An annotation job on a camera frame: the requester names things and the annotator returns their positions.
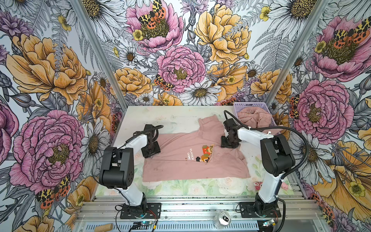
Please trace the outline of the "pink pixel-print t-shirt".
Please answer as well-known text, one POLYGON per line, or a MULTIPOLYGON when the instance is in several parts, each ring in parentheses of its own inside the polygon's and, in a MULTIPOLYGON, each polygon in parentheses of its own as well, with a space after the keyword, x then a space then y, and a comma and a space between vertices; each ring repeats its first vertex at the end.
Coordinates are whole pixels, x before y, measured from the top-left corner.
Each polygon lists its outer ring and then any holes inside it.
POLYGON ((213 115, 198 123, 197 131, 158 137, 160 153, 145 159, 144 182, 250 177, 242 152, 221 147, 224 125, 219 118, 213 115))

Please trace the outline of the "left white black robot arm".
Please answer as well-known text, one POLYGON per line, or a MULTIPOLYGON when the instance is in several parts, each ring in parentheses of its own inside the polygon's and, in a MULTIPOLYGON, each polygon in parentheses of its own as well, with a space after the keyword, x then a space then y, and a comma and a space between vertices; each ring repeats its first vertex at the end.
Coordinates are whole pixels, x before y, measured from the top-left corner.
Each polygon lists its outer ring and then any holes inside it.
POLYGON ((145 194, 134 182, 134 155, 141 152, 145 159, 160 153, 157 142, 162 125, 146 124, 118 147, 107 147, 102 156, 99 184, 115 189, 126 200, 122 206, 122 219, 144 218, 149 211, 145 194))

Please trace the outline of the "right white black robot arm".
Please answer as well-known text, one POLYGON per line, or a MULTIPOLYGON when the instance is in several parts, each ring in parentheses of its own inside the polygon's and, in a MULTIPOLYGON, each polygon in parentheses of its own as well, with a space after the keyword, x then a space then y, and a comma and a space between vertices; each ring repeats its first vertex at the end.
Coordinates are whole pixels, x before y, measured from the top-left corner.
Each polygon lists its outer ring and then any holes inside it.
POLYGON ((223 148, 235 149, 240 142, 248 142, 260 148, 262 164, 266 171, 261 189, 251 206, 241 208, 241 213, 253 212, 257 217, 266 217, 278 207, 278 192, 284 175, 294 167, 295 159, 287 139, 282 134, 274 134, 273 130, 288 130, 284 126, 272 126, 253 129, 246 125, 237 125, 234 119, 223 122, 225 136, 221 137, 223 148))

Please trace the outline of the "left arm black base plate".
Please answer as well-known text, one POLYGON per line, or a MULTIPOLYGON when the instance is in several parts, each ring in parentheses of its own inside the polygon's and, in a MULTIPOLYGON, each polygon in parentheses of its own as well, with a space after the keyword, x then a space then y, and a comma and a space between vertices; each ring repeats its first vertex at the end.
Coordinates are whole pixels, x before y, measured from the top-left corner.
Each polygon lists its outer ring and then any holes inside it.
POLYGON ((160 219, 161 203, 142 203, 139 206, 122 205, 120 219, 160 219))

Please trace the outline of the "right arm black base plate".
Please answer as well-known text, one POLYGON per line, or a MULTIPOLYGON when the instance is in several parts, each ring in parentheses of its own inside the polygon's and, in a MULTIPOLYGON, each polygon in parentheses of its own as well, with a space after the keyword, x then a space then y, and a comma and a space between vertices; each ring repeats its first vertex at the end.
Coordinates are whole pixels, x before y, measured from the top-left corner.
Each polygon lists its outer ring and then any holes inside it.
POLYGON ((281 212, 277 202, 240 202, 237 206, 237 212, 242 218, 280 218, 281 212))

